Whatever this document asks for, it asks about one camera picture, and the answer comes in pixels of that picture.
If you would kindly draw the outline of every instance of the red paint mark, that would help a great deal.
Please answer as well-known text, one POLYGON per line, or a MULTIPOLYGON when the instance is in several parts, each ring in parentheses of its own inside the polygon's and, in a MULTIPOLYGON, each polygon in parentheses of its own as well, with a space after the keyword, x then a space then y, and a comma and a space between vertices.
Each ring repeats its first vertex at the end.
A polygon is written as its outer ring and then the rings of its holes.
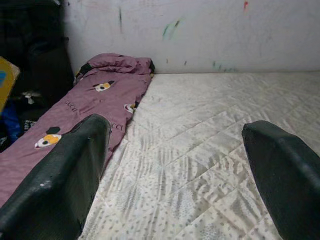
POLYGON ((246 10, 248 5, 249 5, 249 2, 248 1, 244 1, 243 10, 246 10))

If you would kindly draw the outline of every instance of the white wall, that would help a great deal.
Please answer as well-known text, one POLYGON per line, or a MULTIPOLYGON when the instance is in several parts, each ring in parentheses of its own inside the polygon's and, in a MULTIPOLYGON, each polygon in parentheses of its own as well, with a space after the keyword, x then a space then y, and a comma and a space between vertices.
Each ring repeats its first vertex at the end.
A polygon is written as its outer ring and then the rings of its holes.
POLYGON ((320 70, 320 0, 65 0, 76 71, 99 53, 160 73, 320 70))

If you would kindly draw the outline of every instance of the white quilted mattress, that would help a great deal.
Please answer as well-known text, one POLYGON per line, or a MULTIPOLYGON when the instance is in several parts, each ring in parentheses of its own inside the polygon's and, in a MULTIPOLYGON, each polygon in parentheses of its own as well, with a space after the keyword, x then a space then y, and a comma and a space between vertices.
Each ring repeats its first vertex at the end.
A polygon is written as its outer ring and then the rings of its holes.
POLYGON ((320 72, 156 75, 80 239, 280 239, 241 131, 267 120, 320 154, 319 92, 320 72))

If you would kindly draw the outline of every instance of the cartoon eye print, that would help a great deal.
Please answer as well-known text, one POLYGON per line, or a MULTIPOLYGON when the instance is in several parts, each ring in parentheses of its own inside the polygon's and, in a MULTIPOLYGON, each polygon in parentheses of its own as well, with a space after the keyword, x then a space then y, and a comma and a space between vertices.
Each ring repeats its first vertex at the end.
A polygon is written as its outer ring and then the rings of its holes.
POLYGON ((134 114, 134 111, 137 109, 139 103, 137 101, 135 101, 135 104, 125 104, 124 105, 124 109, 131 113, 131 114, 134 114))
POLYGON ((56 144, 61 139, 61 135, 57 134, 60 131, 60 127, 54 126, 50 127, 45 133, 43 138, 41 138, 38 142, 35 143, 34 148, 39 149, 42 147, 50 146, 52 144, 56 144))
POLYGON ((115 82, 115 81, 108 81, 108 82, 106 82, 106 83, 101 83, 101 84, 93 85, 93 87, 95 88, 95 90, 96 90, 97 92, 102 92, 102 91, 104 91, 104 90, 109 89, 114 82, 115 82))

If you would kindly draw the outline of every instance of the folded blanket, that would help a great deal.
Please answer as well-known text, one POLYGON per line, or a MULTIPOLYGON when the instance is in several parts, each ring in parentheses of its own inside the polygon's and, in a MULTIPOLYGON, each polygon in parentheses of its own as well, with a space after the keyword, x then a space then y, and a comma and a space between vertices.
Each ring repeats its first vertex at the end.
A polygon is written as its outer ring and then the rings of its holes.
POLYGON ((62 135, 91 114, 99 114, 111 124, 105 167, 150 84, 153 70, 150 58, 114 53, 99 54, 82 66, 78 84, 1 154, 0 206, 62 135))

